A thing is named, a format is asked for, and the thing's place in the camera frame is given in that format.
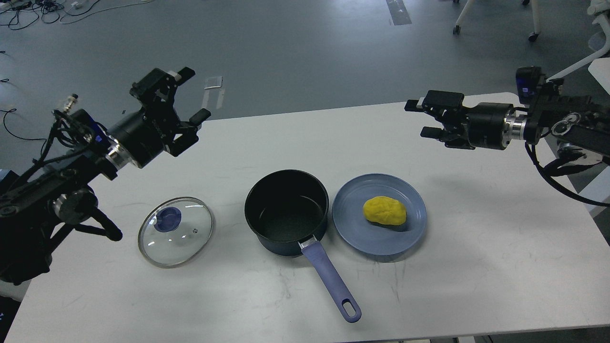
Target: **pot lid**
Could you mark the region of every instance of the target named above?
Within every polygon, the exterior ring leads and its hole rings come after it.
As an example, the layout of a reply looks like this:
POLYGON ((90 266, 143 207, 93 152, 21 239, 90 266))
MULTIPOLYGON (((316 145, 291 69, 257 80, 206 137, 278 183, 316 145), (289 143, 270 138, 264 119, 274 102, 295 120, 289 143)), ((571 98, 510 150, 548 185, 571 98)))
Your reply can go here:
POLYGON ((150 263, 177 267, 203 249, 213 225, 212 213, 203 201, 191 197, 168 200, 142 223, 138 247, 150 263))

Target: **blue plate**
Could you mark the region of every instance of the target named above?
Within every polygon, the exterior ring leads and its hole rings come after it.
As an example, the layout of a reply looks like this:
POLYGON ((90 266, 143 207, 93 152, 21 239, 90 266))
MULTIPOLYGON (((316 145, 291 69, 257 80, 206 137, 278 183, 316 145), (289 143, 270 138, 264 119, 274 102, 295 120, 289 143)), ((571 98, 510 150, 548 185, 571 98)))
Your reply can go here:
POLYGON ((427 218, 419 193, 410 184, 386 174, 366 174, 348 181, 332 204, 332 219, 341 237, 361 252, 377 256, 404 253, 415 245, 426 231, 427 218), (407 221, 390 229, 366 220, 362 207, 378 196, 403 203, 407 221))

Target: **saucepan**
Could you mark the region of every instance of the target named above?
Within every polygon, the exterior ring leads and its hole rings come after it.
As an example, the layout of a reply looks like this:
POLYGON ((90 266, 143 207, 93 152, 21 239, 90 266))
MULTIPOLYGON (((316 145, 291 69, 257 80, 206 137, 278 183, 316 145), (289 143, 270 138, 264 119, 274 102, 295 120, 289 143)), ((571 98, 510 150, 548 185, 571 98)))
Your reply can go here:
POLYGON ((328 207, 328 193, 317 178, 301 170, 280 170, 250 190, 245 214, 267 250, 281 256, 305 255, 343 318, 354 323, 362 316, 360 307, 320 243, 326 232, 328 207), (354 314, 348 313, 349 305, 354 314))

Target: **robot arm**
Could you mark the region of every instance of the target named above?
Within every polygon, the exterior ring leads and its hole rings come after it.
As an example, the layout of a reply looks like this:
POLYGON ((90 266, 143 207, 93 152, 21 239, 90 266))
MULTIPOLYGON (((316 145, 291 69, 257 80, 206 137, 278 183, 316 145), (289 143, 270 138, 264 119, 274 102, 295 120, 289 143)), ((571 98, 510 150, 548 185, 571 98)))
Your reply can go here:
POLYGON ((99 174, 116 178, 127 163, 142 168, 163 151, 178 156, 198 141, 197 131, 210 112, 201 109, 188 121, 180 121, 173 109, 177 87, 194 75, 189 68, 178 73, 152 70, 130 91, 142 108, 108 131, 85 110, 69 114, 74 95, 63 109, 54 111, 56 122, 41 158, 21 176, 0 174, 0 280, 20 284, 49 272, 51 253, 72 230, 122 238, 97 208, 98 199, 87 184, 99 174), (73 150, 45 160, 54 139, 70 141, 73 150), (42 176, 29 181, 41 168, 42 176), (102 228, 81 224, 89 218, 102 228), (59 224, 63 226, 53 234, 59 224))
POLYGON ((553 187, 576 200, 610 206, 575 195, 552 176, 569 175, 599 163, 610 164, 610 107, 591 101, 590 96, 562 96, 563 79, 545 81, 539 67, 517 70, 519 102, 462 105, 461 93, 430 90, 420 101, 409 100, 406 111, 424 112, 443 128, 424 127, 421 136, 443 142, 448 148, 504 150, 511 140, 524 140, 534 165, 553 187), (535 145, 541 137, 557 138, 558 156, 540 167, 535 145))

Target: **purple handle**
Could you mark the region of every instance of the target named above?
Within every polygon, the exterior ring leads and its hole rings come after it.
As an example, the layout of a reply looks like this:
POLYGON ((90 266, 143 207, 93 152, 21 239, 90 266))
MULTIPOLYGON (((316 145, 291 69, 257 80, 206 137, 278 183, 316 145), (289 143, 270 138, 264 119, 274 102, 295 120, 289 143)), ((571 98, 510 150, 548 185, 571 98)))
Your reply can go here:
POLYGON ((301 251, 309 262, 314 265, 315 271, 318 272, 322 282, 324 282, 326 289, 331 294, 331 297, 335 301, 343 318, 349 323, 357 322, 360 317, 362 317, 360 306, 356 303, 350 290, 347 289, 341 276, 337 273, 337 269, 332 265, 331 260, 328 259, 328 255, 326 255, 326 251, 324 251, 322 244, 316 241, 303 247, 301 251), (356 313, 353 316, 350 316, 345 310, 345 307, 343 307, 346 303, 351 304, 351 307, 354 308, 356 313))

